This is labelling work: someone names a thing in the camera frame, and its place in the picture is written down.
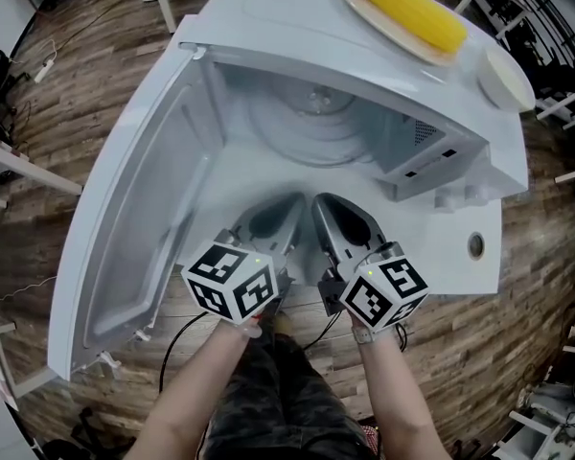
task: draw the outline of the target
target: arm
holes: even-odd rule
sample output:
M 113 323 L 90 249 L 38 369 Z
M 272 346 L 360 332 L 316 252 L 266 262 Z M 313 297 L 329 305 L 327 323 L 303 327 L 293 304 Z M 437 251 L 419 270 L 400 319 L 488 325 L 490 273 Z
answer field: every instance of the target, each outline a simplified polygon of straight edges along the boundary
M 374 342 L 361 344 L 359 349 L 385 456 L 449 460 L 394 335 L 378 334 Z
M 191 460 L 249 337 L 220 321 L 160 395 L 126 460 Z

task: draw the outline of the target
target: power strip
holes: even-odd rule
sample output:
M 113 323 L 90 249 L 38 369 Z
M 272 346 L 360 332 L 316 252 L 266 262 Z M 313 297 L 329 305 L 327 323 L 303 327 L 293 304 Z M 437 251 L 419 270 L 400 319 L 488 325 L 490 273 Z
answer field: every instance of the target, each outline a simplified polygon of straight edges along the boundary
M 34 82 L 40 83 L 40 81 L 42 81 L 45 78 L 45 75 L 49 73 L 51 67 L 54 66 L 54 63 L 55 62 L 52 59 L 48 59 L 47 62 L 44 65 L 42 65 L 40 71 L 34 77 Z

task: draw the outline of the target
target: round knob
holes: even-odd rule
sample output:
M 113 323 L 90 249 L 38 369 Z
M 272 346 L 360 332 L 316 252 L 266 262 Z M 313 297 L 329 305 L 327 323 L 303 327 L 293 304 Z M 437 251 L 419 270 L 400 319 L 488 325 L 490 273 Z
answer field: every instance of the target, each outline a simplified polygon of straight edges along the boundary
M 454 199 L 449 189 L 440 188 L 434 192 L 434 209 L 440 213 L 453 213 L 455 211 Z
M 488 190 L 486 186 L 467 184 L 464 188 L 464 202 L 467 206 L 485 206 L 488 204 Z

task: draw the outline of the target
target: corn on the cob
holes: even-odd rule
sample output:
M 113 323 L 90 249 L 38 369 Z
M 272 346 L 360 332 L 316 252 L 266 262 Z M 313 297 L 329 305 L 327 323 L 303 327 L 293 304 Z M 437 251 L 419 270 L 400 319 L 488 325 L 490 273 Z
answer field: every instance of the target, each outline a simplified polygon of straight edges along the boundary
M 433 0 L 370 0 L 382 12 L 431 45 L 455 53 L 467 38 L 456 15 Z

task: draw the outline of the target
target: plate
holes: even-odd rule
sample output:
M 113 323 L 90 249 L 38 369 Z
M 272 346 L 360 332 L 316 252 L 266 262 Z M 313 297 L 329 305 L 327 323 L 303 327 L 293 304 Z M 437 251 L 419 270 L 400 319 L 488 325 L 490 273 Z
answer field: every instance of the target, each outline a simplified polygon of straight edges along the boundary
M 526 112 L 535 108 L 535 92 L 514 58 L 500 46 L 485 48 L 477 66 L 484 93 L 499 109 Z
M 401 48 L 419 59 L 437 66 L 451 66 L 455 53 L 446 53 L 417 37 L 383 13 L 369 0 L 345 0 L 364 20 Z

